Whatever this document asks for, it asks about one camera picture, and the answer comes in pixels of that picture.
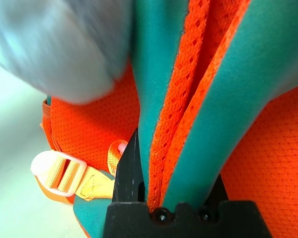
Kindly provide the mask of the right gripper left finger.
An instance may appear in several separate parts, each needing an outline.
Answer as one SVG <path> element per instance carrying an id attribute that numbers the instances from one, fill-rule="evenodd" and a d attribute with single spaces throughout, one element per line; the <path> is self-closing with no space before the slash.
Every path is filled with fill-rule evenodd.
<path id="1" fill-rule="evenodd" d="M 145 183 L 141 166 L 139 135 L 136 129 L 117 166 L 113 202 L 144 201 Z"/>

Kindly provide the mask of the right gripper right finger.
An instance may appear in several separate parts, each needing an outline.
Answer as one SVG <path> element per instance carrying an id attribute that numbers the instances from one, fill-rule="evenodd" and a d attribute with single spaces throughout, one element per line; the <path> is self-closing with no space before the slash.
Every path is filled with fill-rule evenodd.
<path id="1" fill-rule="evenodd" d="M 219 175 L 204 205 L 218 206 L 221 202 L 226 200 L 228 200 L 228 195 L 222 177 Z"/>

